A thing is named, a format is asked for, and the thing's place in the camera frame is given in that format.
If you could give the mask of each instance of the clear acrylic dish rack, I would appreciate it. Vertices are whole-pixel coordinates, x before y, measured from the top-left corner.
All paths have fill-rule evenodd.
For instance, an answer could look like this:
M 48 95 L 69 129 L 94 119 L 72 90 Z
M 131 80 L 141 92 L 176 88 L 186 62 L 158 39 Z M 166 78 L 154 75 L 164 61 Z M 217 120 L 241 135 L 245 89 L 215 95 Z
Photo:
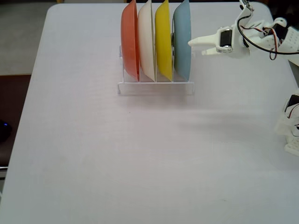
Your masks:
M 174 70 L 172 63 L 172 81 L 169 81 L 159 71 L 156 64 L 156 81 L 147 77 L 140 67 L 140 78 L 137 82 L 124 69 L 121 46 L 119 57 L 122 65 L 122 82 L 117 85 L 120 95 L 194 95 L 195 85 L 192 81 L 184 81 Z

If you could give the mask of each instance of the white robot part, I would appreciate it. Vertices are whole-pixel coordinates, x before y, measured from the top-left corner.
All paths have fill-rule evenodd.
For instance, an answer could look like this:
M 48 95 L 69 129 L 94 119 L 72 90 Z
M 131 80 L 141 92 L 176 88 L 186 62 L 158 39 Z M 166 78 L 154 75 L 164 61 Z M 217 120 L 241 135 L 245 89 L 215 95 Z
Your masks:
M 202 55 L 226 55 L 232 58 L 248 56 L 250 51 L 256 49 L 274 54 L 283 52 L 286 59 L 299 66 L 299 54 L 294 54 L 299 53 L 299 31 L 293 27 L 286 30 L 287 21 L 281 17 L 276 18 L 273 23 L 266 21 L 249 23 L 254 9 L 247 0 L 239 1 L 242 11 L 233 25 L 218 29 L 214 35 L 197 37 L 188 44 L 191 47 L 213 46 L 202 51 Z M 279 35 L 277 33 L 279 29 L 287 31 L 286 35 Z
M 287 140 L 285 151 L 299 156 L 299 92 L 296 91 L 283 107 L 275 132 Z

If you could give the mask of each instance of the white table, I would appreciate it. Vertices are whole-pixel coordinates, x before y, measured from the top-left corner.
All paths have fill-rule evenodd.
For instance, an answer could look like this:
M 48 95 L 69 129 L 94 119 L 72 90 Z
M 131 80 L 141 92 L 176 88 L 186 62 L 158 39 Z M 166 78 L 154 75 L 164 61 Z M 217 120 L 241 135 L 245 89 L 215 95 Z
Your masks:
M 254 20 L 270 20 L 253 6 Z M 288 62 L 197 54 L 194 96 L 118 96 L 124 7 L 49 10 L 0 223 L 297 223 L 299 158 L 273 132 L 297 88 Z M 192 3 L 192 37 L 239 12 L 238 3 Z

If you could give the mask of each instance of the yellow plate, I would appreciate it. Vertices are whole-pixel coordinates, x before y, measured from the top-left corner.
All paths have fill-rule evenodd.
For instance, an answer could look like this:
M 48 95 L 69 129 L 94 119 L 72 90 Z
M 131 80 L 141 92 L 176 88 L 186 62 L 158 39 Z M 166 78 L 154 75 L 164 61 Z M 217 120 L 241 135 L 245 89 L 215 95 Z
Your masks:
M 157 9 L 155 24 L 158 68 L 162 75 L 172 81 L 171 31 L 168 0 L 165 0 Z

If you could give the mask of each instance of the plate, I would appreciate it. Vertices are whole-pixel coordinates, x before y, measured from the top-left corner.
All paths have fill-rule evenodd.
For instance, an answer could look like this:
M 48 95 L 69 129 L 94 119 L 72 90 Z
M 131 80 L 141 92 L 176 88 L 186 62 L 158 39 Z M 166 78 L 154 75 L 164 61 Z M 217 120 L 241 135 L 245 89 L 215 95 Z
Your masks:
M 139 47 L 136 1 L 131 1 L 121 15 L 121 54 L 127 73 L 139 81 Z
M 141 69 L 153 81 L 156 79 L 154 24 L 151 0 L 138 14 L 138 42 Z
M 162 75 L 172 81 L 171 29 L 168 0 L 165 0 L 157 9 L 155 25 L 158 68 Z
M 191 14 L 189 0 L 184 0 L 173 14 L 174 69 L 185 81 L 189 80 L 191 67 Z

